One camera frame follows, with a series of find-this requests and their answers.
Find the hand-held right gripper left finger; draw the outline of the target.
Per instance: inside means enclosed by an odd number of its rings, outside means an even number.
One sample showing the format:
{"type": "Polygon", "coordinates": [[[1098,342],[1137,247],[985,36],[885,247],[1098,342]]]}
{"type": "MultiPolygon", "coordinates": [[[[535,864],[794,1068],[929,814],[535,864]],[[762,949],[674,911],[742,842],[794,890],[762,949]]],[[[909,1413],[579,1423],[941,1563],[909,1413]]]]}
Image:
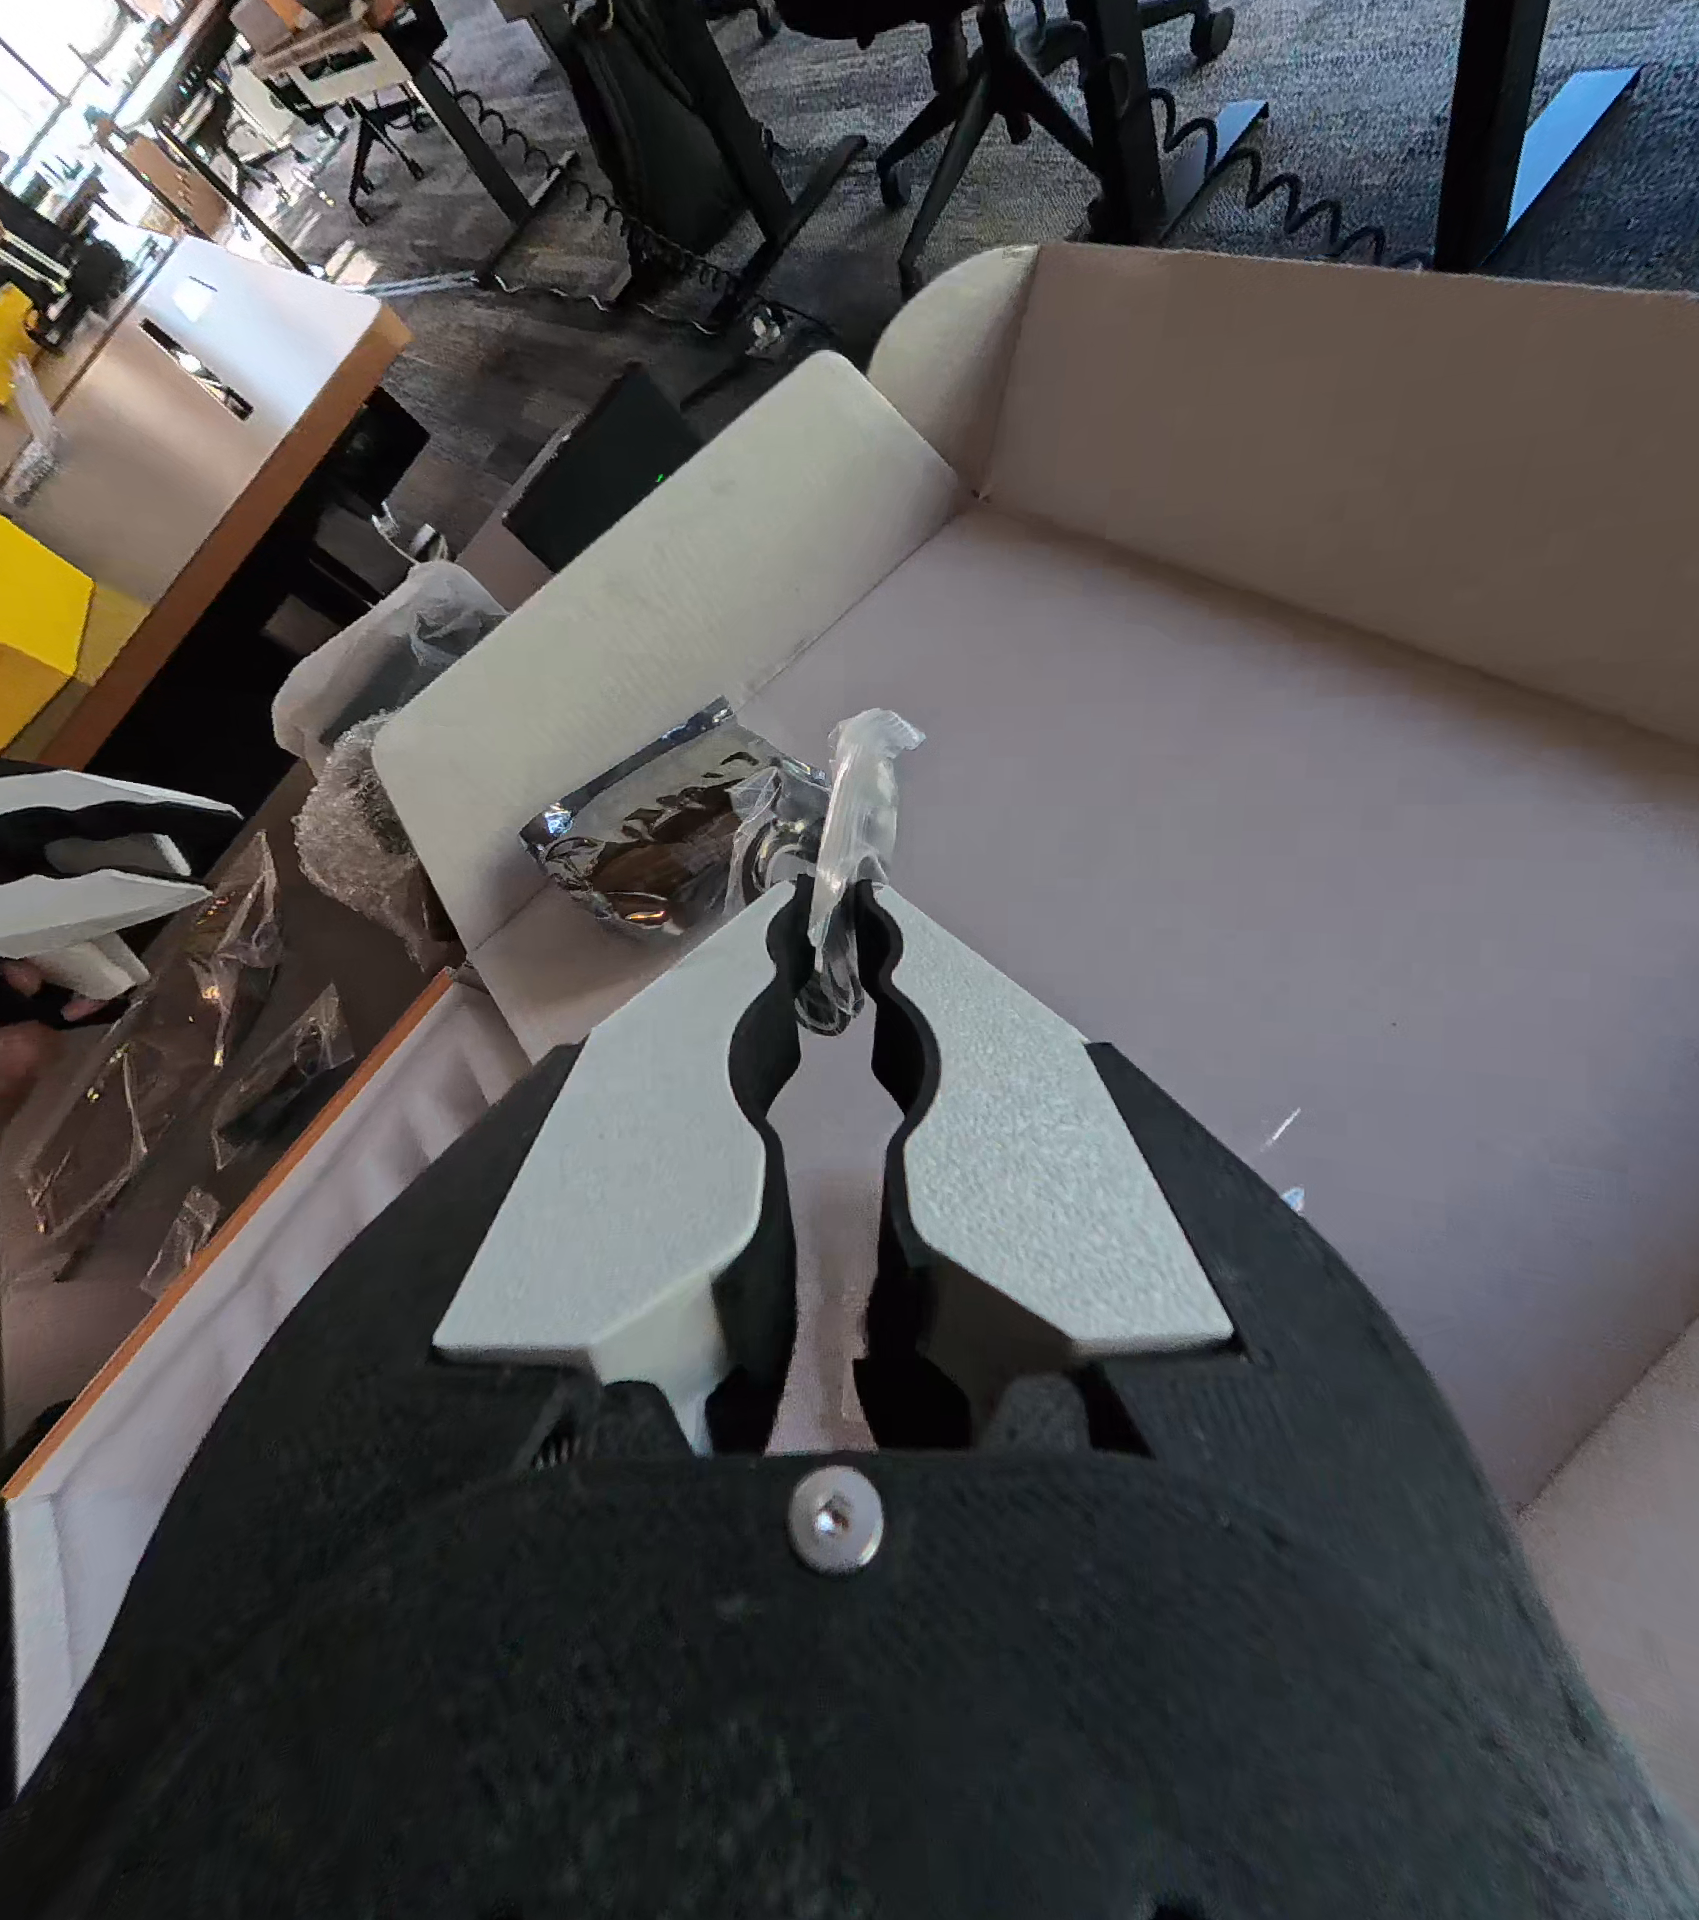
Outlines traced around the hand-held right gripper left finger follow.
{"type": "Polygon", "coordinates": [[[777,882],[559,1052],[437,1362],[656,1384],[688,1452],[767,1452],[795,1340],[774,1103],[804,981],[810,882],[777,882]]]}

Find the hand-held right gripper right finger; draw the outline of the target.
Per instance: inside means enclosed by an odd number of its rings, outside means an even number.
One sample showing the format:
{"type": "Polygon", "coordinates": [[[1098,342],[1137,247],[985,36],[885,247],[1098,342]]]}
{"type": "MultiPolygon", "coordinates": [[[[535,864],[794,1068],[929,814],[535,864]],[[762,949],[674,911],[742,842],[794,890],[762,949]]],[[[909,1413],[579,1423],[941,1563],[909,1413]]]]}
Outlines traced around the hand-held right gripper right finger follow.
{"type": "Polygon", "coordinates": [[[1018,1376],[1237,1340],[1098,1044],[885,882],[854,882],[881,1151],[854,1399],[881,1452],[974,1452],[1018,1376]]]}

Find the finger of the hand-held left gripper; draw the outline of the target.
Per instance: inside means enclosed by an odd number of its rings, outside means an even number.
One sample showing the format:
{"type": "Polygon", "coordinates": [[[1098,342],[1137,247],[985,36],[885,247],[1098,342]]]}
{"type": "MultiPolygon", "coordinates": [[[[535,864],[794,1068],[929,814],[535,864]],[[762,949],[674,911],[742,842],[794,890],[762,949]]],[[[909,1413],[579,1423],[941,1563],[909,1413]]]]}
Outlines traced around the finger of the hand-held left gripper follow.
{"type": "Polygon", "coordinates": [[[99,868],[202,876],[235,825],[225,802],[0,760],[0,882],[99,868]]]}
{"type": "Polygon", "coordinates": [[[202,911],[213,890],[179,876],[88,868],[0,882],[0,965],[25,962],[56,992],[132,992],[146,965],[120,928],[202,911]]]}

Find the orange cardboard box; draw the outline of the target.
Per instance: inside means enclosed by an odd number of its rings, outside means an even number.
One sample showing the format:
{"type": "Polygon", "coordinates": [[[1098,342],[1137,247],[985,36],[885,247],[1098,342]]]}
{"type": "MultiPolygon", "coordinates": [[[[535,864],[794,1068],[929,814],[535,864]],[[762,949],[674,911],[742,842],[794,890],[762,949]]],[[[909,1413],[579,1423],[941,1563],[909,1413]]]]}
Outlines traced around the orange cardboard box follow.
{"type": "Polygon", "coordinates": [[[520,825],[718,698],[929,734],[885,890],[1098,1044],[1237,1340],[881,1452],[864,996],[774,1103],[762,1455],[437,1362],[639,996],[492,974],[538,1060],[217,1405],[0,1912],[1699,1912],[1497,1502],[1699,1292],[1699,299],[932,274],[380,729],[471,962],[585,928],[520,825]]]}

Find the small clear bag black part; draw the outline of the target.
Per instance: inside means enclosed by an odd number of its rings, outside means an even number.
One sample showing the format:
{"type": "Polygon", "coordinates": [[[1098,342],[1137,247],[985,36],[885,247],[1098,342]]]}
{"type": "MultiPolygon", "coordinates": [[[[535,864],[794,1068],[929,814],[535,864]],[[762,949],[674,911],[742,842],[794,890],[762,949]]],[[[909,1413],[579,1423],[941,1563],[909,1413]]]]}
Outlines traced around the small clear bag black part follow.
{"type": "Polygon", "coordinates": [[[795,983],[795,1022],[846,1038],[864,1014],[854,974],[854,882],[885,882],[900,834],[893,760],[929,734],[893,711],[864,711],[831,734],[831,804],[810,864],[810,981],[795,983]]]}

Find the wood edged desk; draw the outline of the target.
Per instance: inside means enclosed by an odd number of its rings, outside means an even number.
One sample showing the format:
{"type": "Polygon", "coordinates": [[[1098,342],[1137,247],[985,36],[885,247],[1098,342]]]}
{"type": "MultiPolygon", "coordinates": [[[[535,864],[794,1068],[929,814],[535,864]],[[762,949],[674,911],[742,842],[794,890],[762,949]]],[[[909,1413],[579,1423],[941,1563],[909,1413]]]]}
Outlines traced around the wood edged desk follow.
{"type": "Polygon", "coordinates": [[[85,570],[99,607],[72,689],[5,760],[99,760],[403,351],[403,315],[369,288],[175,236],[40,353],[56,458],[19,499],[25,421],[0,409],[0,516],[85,570]]]}

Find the black desk leg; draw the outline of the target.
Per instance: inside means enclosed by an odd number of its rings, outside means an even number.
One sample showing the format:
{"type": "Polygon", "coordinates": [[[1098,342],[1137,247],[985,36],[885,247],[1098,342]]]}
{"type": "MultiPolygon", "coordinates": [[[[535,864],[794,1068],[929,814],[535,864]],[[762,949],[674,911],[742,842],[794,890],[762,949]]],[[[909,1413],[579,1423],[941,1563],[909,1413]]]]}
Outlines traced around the black desk leg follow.
{"type": "Polygon", "coordinates": [[[1188,26],[1188,57],[1217,64],[1237,35],[1237,8],[1211,0],[1066,0],[1082,35],[1074,85],[1096,134],[1096,236],[1098,247],[1162,247],[1226,159],[1253,159],[1253,127],[1265,100],[1220,100],[1217,114],[1183,114],[1173,89],[1154,85],[1143,35],[1188,26]]]}
{"type": "Polygon", "coordinates": [[[1486,272],[1512,231],[1539,214],[1584,141],[1644,85],[1644,64],[1572,69],[1544,108],[1530,108],[1544,0],[1466,0],[1459,57],[1441,146],[1436,259],[1426,272],[1486,272]]]}

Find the bubble wrapped part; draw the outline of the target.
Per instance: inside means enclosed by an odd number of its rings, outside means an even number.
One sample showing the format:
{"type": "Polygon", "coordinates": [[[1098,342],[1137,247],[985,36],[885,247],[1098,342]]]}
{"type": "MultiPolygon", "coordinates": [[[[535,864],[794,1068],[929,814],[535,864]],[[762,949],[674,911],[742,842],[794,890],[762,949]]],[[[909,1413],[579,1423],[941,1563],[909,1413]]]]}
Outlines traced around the bubble wrapped part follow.
{"type": "Polygon", "coordinates": [[[294,864],[305,876],[357,911],[361,923],[387,928],[417,965],[455,949],[455,928],[380,788],[372,744],[390,711],[361,712],[333,734],[305,814],[294,814],[294,864]]]}

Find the silver foil bag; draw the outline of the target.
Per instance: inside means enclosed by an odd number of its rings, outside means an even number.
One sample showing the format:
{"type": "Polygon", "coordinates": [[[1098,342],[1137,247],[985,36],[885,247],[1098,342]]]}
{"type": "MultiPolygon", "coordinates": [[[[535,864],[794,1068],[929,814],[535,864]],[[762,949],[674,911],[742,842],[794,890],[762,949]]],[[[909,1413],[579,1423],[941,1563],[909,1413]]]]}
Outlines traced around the silver foil bag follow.
{"type": "Polygon", "coordinates": [[[726,700],[594,774],[520,825],[535,868],[631,941],[700,937],[810,876],[831,780],[726,700]]]}

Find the black computer box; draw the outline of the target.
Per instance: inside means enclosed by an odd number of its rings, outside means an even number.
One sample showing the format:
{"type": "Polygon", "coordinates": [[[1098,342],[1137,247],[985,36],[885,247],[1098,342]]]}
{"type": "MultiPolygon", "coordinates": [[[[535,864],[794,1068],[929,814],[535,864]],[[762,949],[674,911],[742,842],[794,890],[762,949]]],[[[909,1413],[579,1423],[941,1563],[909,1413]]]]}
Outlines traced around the black computer box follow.
{"type": "Polygon", "coordinates": [[[500,511],[500,527],[520,551],[559,573],[696,451],[700,432],[688,414],[631,362],[567,432],[546,441],[500,511]]]}

